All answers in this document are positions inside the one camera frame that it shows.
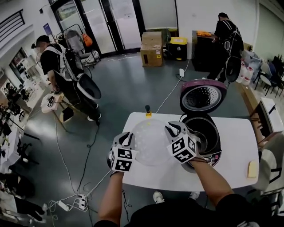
rice cooker lid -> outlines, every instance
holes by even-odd
[[[180,105],[186,114],[207,114],[224,100],[227,86],[217,80],[196,79],[182,85]]]

orange object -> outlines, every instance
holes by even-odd
[[[212,35],[210,32],[207,32],[207,31],[197,31],[196,34],[199,36],[211,36]]]
[[[86,47],[90,47],[93,44],[92,39],[86,33],[83,33],[83,39]]]

yellow bottle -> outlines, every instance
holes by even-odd
[[[145,106],[145,110],[146,110],[146,118],[151,118],[152,117],[152,112],[151,112],[150,106],[146,105]]]

gray floor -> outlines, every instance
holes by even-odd
[[[94,69],[91,69],[93,79],[102,92],[102,98],[98,101],[102,112],[101,125],[95,145],[91,149],[87,163],[86,174],[82,182],[81,193],[88,193],[109,171],[106,155],[110,149],[113,138],[122,132],[125,122],[130,113],[144,112],[144,106],[150,105],[153,112],[167,97],[177,83],[175,74],[179,68],[185,68],[187,62],[165,62],[163,67],[143,68],[139,54],[117,56],[103,59]],[[208,73],[195,72],[189,64],[185,72],[185,80],[197,79],[207,76]],[[165,102],[160,109],[164,114],[182,114],[179,106],[179,95],[182,83]],[[40,109],[39,104],[33,113]],[[247,118],[248,111],[241,95],[234,84],[230,85],[227,97],[220,107],[213,113],[214,117],[241,117]],[[86,116],[75,114],[65,126],[69,133],[57,124],[59,146],[70,170],[73,187],[76,190],[83,173],[85,159],[87,157],[87,144],[92,143],[97,126],[94,122],[86,120]],[[26,132],[37,136],[41,141],[24,136],[23,142],[32,143],[30,155],[40,165],[17,164],[17,171],[28,177],[34,184],[36,194],[29,200],[36,204],[48,203],[50,200],[58,201],[73,195],[68,179],[67,171],[62,163],[56,143],[55,119],[52,113],[35,114],[26,126]],[[98,210],[102,196],[108,184],[108,177],[92,193],[89,205]],[[130,185],[123,186],[126,198],[132,205],[128,208],[131,215],[134,211],[145,205],[153,203],[153,189],[139,188]],[[246,188],[237,189],[236,192],[245,194]],[[188,192],[162,192],[165,199],[188,198]],[[198,202],[205,204],[206,196],[201,194]],[[58,220],[55,226],[90,227],[91,221],[88,213],[73,209],[65,212],[57,207],[55,213]],[[93,223],[97,221],[97,214],[91,212]],[[127,224],[125,212],[122,213],[122,226]],[[47,226],[52,226],[51,218]]]

door frame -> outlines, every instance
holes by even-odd
[[[52,2],[52,0],[48,0],[48,1],[50,3],[50,6],[51,6],[51,9],[52,9],[53,14],[55,16],[55,19],[57,21],[57,24],[58,24],[60,30],[63,31],[64,29],[61,26],[60,18],[59,18],[56,11],[57,11],[58,8],[60,8],[65,3],[69,2],[70,0],[56,0],[55,2]],[[79,15],[79,17],[82,21],[82,24],[84,26],[86,34],[93,40],[93,48],[94,48],[94,50],[96,50],[98,52],[98,54],[100,55],[101,58],[115,56],[115,55],[136,53],[136,52],[140,51],[140,48],[126,49],[126,50],[124,49],[119,31],[118,31],[118,27],[116,25],[116,22],[115,22],[113,16],[112,16],[112,13],[110,11],[109,1],[108,0],[98,0],[100,5],[101,5],[101,8],[104,10],[106,19],[108,21],[107,27],[109,29],[113,45],[116,49],[116,51],[114,51],[114,52],[102,54],[101,51],[100,51],[100,48],[98,46],[98,43],[95,39],[95,36],[93,34],[93,31],[90,27],[90,24],[89,24],[89,21],[87,19],[86,14],[85,14],[81,0],[73,0],[73,1],[75,3],[76,8],[77,8],[78,15]],[[132,3],[133,3],[134,11],[135,11],[135,14],[136,14],[136,20],[137,20],[137,23],[138,23],[140,37],[142,37],[142,34],[146,31],[146,29],[145,29],[145,25],[144,25],[144,19],[143,19],[141,7],[140,7],[140,2],[139,2],[139,0],[132,0]]]

